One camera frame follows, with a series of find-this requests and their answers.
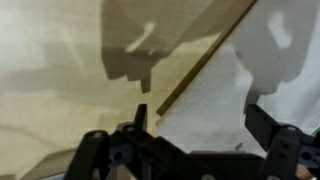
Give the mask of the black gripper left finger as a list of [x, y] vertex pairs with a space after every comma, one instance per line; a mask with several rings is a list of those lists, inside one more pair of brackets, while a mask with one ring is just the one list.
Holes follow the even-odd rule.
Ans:
[[113, 134], [103, 130], [86, 133], [63, 180], [107, 180], [119, 166], [138, 180], [186, 180], [174, 164], [180, 151], [163, 138], [152, 137], [146, 124], [147, 105], [140, 104], [134, 120]]

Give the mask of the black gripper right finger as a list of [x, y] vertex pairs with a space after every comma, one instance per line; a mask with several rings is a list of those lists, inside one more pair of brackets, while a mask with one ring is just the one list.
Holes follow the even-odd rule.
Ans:
[[320, 134], [305, 134], [300, 128], [279, 123], [258, 105], [248, 105], [245, 127], [267, 153], [258, 180], [298, 180], [302, 165], [320, 178]]

